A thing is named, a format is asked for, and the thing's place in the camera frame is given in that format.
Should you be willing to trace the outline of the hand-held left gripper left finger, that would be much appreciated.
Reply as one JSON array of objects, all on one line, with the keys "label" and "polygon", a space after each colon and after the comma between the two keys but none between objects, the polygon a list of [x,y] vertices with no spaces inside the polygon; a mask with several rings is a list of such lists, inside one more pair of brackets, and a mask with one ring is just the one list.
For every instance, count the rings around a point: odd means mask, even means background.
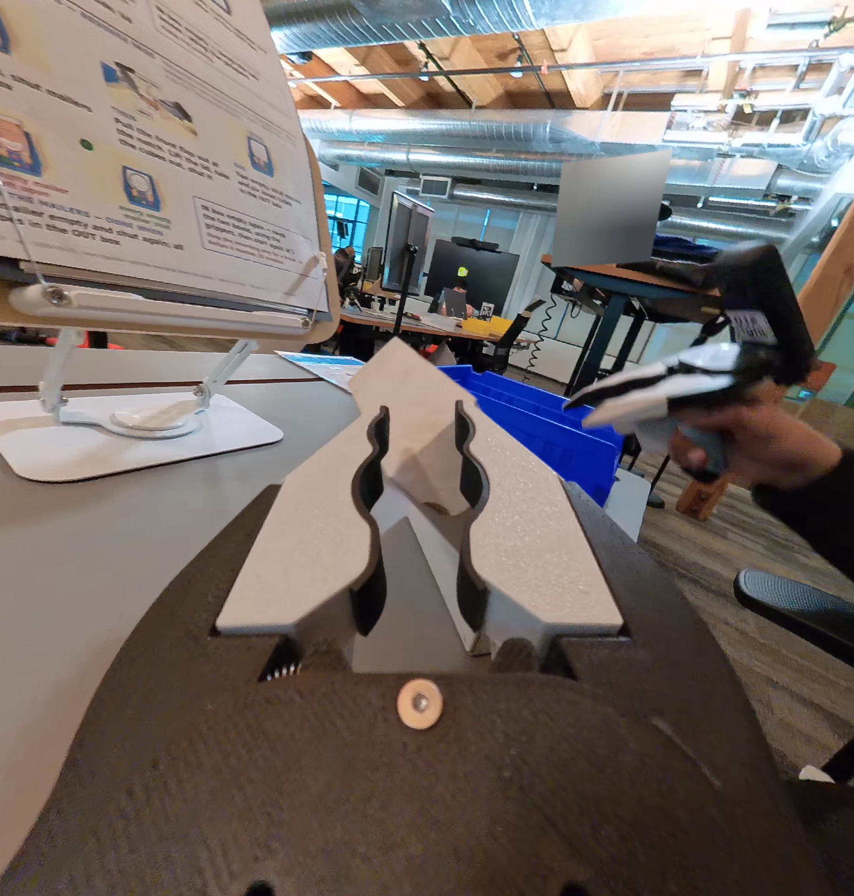
[{"label": "hand-held left gripper left finger", "polygon": [[367,636],[387,599],[378,525],[390,414],[361,414],[290,473],[215,622],[223,636]]}]

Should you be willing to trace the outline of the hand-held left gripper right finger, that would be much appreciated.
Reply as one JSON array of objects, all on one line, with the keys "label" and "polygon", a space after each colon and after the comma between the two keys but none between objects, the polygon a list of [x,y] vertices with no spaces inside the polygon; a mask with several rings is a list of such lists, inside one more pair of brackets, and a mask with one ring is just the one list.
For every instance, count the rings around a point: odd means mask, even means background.
[{"label": "hand-held left gripper right finger", "polygon": [[611,637],[624,618],[564,481],[475,406],[455,402],[459,488],[469,507],[456,602],[477,648]]}]

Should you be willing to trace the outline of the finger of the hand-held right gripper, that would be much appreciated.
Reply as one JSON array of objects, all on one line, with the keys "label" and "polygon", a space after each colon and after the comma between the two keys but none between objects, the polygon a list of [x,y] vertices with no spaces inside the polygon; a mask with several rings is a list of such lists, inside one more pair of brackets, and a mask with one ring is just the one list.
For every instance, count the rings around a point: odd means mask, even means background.
[{"label": "finger of the hand-held right gripper", "polygon": [[[741,401],[741,385],[737,378],[737,362],[741,348],[738,345],[701,345],[680,351],[676,355],[643,364],[620,373],[729,373],[736,377],[736,385],[710,402],[700,406],[682,406],[677,409],[718,408],[737,405]],[[579,392],[563,404],[565,410],[579,406]]]},{"label": "finger of the hand-held right gripper", "polygon": [[590,408],[582,428],[634,434],[643,423],[667,420],[682,406],[700,406],[735,385],[729,373],[619,373],[579,391],[579,406]]}]

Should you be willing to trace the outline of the blue plastic bin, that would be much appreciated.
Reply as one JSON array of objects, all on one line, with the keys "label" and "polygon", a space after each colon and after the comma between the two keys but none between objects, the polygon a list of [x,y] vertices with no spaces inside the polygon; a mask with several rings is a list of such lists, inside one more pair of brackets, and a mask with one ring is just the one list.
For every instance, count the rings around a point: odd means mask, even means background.
[{"label": "blue plastic bin", "polygon": [[482,412],[517,442],[575,483],[599,506],[614,484],[623,436],[611,427],[584,429],[591,409],[564,409],[559,395],[491,372],[477,373],[464,364],[441,367],[475,397]]}]

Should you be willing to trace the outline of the white cardboard mailer box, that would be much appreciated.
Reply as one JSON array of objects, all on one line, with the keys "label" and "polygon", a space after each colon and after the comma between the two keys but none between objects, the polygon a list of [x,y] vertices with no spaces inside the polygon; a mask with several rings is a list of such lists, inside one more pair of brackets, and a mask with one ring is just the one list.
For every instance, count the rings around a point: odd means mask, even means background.
[{"label": "white cardboard mailer box", "polygon": [[456,407],[462,402],[472,411],[475,401],[399,339],[354,375],[350,389],[361,413],[389,412],[388,450],[381,462],[385,492],[373,510],[381,532],[407,524],[464,652],[489,655],[488,640],[466,624],[457,600],[461,544],[472,508],[461,489]]}]

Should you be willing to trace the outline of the person's right forearm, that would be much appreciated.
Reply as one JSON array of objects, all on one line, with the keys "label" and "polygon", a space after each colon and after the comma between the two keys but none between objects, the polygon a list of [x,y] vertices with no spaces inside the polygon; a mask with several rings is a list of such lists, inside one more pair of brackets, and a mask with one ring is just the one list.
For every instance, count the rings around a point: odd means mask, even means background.
[{"label": "person's right forearm", "polygon": [[751,489],[756,505],[804,539],[817,554],[854,582],[854,452],[802,487]]}]

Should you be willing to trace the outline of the dark standing desk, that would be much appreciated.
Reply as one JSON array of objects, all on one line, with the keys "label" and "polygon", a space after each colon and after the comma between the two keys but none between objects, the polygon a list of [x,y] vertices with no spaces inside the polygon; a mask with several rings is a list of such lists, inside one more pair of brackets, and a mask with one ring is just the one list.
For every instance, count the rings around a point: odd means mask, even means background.
[{"label": "dark standing desk", "polygon": [[[593,315],[587,341],[564,392],[571,397],[594,384],[601,375],[624,370],[645,323],[708,324],[720,318],[722,298],[717,289],[702,288],[652,273],[640,273],[613,264],[561,267],[550,254],[542,264],[554,273],[551,296]],[[601,367],[621,319],[631,323],[612,367]]]}]

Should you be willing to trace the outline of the person's right hand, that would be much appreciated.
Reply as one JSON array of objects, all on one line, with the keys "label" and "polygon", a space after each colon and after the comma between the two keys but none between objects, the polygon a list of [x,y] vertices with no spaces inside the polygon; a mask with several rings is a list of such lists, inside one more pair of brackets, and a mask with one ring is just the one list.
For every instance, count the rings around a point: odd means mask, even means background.
[{"label": "person's right hand", "polygon": [[750,485],[790,490],[830,473],[843,456],[836,442],[777,403],[683,410],[678,420],[669,453],[691,474],[717,471]]}]

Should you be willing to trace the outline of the brown wooden table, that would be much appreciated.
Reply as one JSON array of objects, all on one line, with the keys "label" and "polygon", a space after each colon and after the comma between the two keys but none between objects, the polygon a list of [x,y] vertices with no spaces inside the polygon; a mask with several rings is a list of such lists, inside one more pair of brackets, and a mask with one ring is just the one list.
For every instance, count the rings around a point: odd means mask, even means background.
[{"label": "brown wooden table", "polygon": [[[347,300],[341,308],[341,322],[334,334],[335,352],[368,361],[393,337],[397,302],[383,297],[363,296]],[[461,329],[461,321],[431,314],[426,305],[414,300],[405,307],[402,332],[398,336],[434,364],[466,364],[478,370],[483,340]],[[522,353],[538,348],[539,338],[523,331],[510,362]]]},{"label": "brown wooden table", "polygon": [[676,502],[676,512],[691,520],[707,521],[732,481],[731,474],[708,483],[691,479]]}]

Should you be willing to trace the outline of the white and blue leaflet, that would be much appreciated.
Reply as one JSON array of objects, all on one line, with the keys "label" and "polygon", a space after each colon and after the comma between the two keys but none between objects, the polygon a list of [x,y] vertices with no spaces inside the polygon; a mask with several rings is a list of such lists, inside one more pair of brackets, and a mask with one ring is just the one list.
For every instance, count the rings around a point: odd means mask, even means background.
[{"label": "white and blue leaflet", "polygon": [[351,356],[278,350],[274,354],[346,393],[351,392],[351,381],[365,366],[365,362]]}]

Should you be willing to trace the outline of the black monitor on pole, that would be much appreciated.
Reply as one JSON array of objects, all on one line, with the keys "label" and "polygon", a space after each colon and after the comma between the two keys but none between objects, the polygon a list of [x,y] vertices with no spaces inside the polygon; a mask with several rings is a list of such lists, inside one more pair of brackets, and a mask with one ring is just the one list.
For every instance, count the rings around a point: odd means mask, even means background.
[{"label": "black monitor on pole", "polygon": [[380,286],[398,297],[391,331],[394,337],[401,335],[407,299],[420,282],[434,213],[435,209],[420,200],[398,190],[392,193]]}]

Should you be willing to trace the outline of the printed instruction sheet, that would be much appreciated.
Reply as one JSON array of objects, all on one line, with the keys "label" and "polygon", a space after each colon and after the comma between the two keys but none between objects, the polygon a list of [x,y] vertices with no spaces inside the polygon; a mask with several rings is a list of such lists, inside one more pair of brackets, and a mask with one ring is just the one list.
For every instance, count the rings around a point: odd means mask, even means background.
[{"label": "printed instruction sheet", "polygon": [[0,1],[0,260],[323,313],[318,207],[259,2]]}]

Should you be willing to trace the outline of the large black wall screen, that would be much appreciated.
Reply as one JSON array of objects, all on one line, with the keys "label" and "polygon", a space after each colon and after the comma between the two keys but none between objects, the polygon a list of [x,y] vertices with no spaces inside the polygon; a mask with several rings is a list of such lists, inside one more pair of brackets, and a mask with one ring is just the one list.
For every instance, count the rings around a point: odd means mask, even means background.
[{"label": "large black wall screen", "polygon": [[488,251],[438,239],[428,264],[423,295],[432,299],[441,297],[443,290],[452,288],[463,278],[468,304],[476,312],[483,306],[492,306],[493,315],[500,316],[519,262],[520,257],[515,253]]}]

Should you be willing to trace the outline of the silver air duct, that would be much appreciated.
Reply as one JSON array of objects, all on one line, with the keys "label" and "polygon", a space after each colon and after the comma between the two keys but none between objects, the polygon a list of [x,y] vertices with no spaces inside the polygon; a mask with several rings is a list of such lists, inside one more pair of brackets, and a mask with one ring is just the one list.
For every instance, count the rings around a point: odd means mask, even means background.
[{"label": "silver air duct", "polygon": [[311,109],[299,122],[319,160],[371,169],[472,168],[480,153],[506,160],[536,155],[620,156],[672,150],[670,113],[552,109]]}]

